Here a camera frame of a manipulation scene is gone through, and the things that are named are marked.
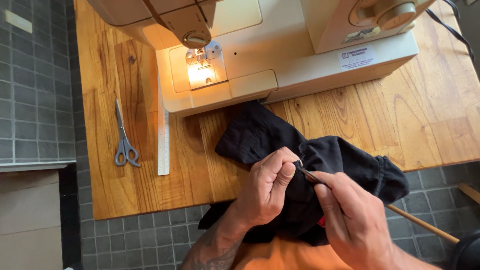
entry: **white sewing machine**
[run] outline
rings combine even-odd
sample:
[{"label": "white sewing machine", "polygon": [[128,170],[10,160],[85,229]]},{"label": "white sewing machine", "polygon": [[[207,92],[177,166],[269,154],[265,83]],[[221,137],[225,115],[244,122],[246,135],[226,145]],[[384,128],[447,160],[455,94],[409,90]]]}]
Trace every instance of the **white sewing machine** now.
[{"label": "white sewing machine", "polygon": [[156,50],[163,105],[188,116],[391,74],[433,0],[88,0]]}]

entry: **white ruler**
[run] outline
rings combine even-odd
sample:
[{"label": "white ruler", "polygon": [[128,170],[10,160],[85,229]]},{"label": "white ruler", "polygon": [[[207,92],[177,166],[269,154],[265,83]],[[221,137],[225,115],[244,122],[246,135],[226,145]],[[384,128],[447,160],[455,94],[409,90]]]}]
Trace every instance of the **white ruler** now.
[{"label": "white ruler", "polygon": [[160,80],[158,80],[158,175],[170,173],[170,117],[163,107]]}]

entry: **sewing machine label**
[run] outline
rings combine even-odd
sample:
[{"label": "sewing machine label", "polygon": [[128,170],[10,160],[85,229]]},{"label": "sewing machine label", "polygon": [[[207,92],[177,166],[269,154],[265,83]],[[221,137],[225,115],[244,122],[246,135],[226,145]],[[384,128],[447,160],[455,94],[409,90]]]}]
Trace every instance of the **sewing machine label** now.
[{"label": "sewing machine label", "polygon": [[370,28],[361,30],[359,32],[349,34],[342,44],[352,43],[360,40],[364,40],[367,38],[375,37],[380,33],[380,27]]},{"label": "sewing machine label", "polygon": [[342,71],[349,71],[378,62],[377,55],[371,45],[347,50],[338,54]]}]

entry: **wooden table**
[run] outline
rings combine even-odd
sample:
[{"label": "wooden table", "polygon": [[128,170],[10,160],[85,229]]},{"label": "wooden table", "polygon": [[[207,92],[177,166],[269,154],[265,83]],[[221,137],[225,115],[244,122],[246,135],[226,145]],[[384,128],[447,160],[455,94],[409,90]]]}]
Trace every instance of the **wooden table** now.
[{"label": "wooden table", "polygon": [[[170,174],[157,176],[154,51],[105,24],[76,0],[85,124],[97,220],[234,199],[248,168],[215,154],[234,113],[170,118]],[[432,10],[457,27],[450,7]],[[427,14],[414,28],[420,54],[381,80],[267,106],[306,138],[340,136],[404,171],[480,159],[480,84],[465,46]],[[114,101],[140,168],[117,167]]]}]

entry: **wooden stick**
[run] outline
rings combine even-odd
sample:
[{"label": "wooden stick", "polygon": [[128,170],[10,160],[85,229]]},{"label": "wooden stick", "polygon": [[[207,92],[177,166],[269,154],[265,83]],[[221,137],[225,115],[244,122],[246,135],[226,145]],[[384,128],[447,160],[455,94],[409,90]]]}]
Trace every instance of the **wooden stick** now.
[{"label": "wooden stick", "polygon": [[480,204],[480,193],[466,184],[459,184],[458,189]]},{"label": "wooden stick", "polygon": [[446,240],[448,240],[448,241],[450,241],[454,244],[456,244],[460,241],[457,238],[449,235],[448,233],[431,226],[430,224],[424,222],[423,220],[420,220],[420,219],[418,219],[418,218],[416,218],[416,217],[414,217],[414,216],[396,208],[393,205],[387,205],[387,208],[392,210],[393,212],[399,214],[400,216],[408,219],[409,221],[417,224],[418,226],[424,228],[425,230],[428,230],[429,232],[434,233],[434,234],[438,235],[439,237],[442,237],[442,238],[444,238],[444,239],[446,239]]}]

